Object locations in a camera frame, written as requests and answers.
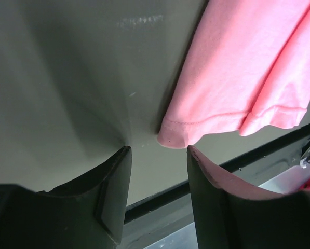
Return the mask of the pink t shirt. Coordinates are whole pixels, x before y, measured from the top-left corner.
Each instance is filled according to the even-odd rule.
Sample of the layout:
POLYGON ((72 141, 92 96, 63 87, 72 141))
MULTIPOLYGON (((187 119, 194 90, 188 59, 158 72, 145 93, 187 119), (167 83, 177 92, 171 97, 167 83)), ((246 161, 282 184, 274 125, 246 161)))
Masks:
POLYGON ((298 126, 310 102, 310 1, 209 1, 158 142, 298 126))

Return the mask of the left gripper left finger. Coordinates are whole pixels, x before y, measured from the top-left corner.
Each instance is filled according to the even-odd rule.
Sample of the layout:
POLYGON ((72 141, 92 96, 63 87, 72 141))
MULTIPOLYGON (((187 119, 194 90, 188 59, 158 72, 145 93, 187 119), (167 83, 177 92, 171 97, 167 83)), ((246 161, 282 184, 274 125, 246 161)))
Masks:
POLYGON ((0 248, 116 248, 131 166, 132 150, 124 146, 49 192, 0 184, 0 248))

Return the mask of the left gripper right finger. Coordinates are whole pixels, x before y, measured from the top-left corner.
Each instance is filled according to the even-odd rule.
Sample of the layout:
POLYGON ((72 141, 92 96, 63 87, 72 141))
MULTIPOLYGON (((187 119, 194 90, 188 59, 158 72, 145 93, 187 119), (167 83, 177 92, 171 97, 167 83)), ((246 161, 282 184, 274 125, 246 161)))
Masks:
POLYGON ((194 146, 187 171, 199 248, 310 248, 310 189, 260 188, 194 146))

